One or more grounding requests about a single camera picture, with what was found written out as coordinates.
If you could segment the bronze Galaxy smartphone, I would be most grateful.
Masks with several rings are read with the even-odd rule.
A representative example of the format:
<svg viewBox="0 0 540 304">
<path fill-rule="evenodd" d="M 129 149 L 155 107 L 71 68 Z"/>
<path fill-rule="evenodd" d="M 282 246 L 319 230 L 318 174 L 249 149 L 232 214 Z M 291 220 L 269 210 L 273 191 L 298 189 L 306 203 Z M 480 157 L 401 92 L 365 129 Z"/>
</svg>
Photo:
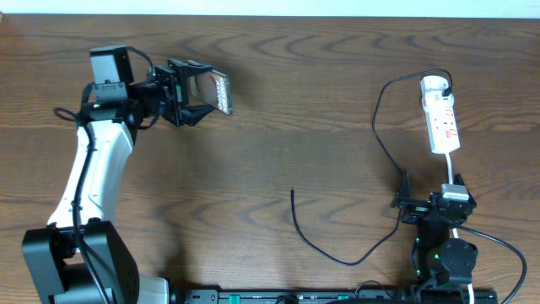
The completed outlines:
<svg viewBox="0 0 540 304">
<path fill-rule="evenodd" d="M 227 116 L 233 114 L 229 76 L 215 69 L 190 77 L 192 95 Z"/>
</svg>

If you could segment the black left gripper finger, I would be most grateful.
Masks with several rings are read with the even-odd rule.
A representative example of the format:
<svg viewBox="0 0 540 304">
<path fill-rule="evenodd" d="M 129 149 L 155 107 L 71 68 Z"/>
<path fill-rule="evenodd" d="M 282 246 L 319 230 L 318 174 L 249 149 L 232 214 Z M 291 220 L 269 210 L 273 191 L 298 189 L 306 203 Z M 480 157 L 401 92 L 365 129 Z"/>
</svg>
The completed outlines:
<svg viewBox="0 0 540 304">
<path fill-rule="evenodd" d="M 210 105 L 186 106 L 181 110 L 181 125 L 196 126 L 214 110 L 215 108 Z"/>
<path fill-rule="evenodd" d="M 202 64 L 194 61 L 181 61 L 169 59 L 167 61 L 169 67 L 173 69 L 179 77 L 193 77 L 202 73 L 209 72 L 213 69 L 211 65 Z"/>
</svg>

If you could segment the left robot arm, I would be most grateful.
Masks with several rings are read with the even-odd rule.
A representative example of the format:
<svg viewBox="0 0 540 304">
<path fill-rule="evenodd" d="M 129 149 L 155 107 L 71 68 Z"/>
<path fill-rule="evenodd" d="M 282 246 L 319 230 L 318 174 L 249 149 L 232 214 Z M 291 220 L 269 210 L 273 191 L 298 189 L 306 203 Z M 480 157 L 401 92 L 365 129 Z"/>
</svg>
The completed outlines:
<svg viewBox="0 0 540 304">
<path fill-rule="evenodd" d="M 92 57 L 94 81 L 78 112 L 78 147 L 67 186 L 45 227 L 26 231 L 22 253 L 43 303 L 179 303 L 166 278 L 141 274 L 116 230 L 122 174 L 139 131 L 159 118 L 194 126 L 231 112 L 229 79 L 212 66 L 169 60 L 136 83 L 127 56 Z"/>
</svg>

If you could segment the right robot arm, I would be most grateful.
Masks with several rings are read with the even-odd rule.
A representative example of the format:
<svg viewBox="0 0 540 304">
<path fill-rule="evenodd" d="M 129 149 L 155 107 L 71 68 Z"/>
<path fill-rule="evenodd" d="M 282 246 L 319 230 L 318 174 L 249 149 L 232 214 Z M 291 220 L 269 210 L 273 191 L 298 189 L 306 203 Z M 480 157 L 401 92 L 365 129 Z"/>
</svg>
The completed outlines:
<svg viewBox="0 0 540 304">
<path fill-rule="evenodd" d="M 462 177 L 455 175 L 452 184 L 444 183 L 439 192 L 420 200 L 412 196 L 408 171 L 403 171 L 391 206 L 400 209 L 403 224 L 417 228 L 412 260 L 418 283 L 409 286 L 405 294 L 416 302 L 434 301 L 449 294 L 455 301 L 469 303 L 467 288 L 473 282 L 478 249 L 455 236 L 452 229 L 467 221 L 477 203 Z"/>
</svg>

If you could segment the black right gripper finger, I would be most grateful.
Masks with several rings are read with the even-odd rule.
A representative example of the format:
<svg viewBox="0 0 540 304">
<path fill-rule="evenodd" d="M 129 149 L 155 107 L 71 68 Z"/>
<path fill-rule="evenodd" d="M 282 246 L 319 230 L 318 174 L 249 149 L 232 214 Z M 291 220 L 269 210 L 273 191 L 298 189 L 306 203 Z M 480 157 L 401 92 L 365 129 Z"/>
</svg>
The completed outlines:
<svg viewBox="0 0 540 304">
<path fill-rule="evenodd" d="M 404 169 L 401 174 L 400 185 L 391 201 L 393 208 L 405 208 L 412 198 L 410 177 L 407 169 Z"/>
<path fill-rule="evenodd" d="M 465 182 L 464 182 L 461 174 L 456 174 L 454 176 L 453 182 L 454 182 L 454 184 L 459 184 L 459 185 L 463 185 L 463 186 L 466 187 Z M 467 203 L 472 205 L 473 207 L 476 207 L 477 206 L 476 200 L 474 199 L 473 195 L 471 194 L 471 192 L 469 190 L 468 190 L 468 192 L 469 192 L 470 198 L 468 199 Z"/>
</svg>

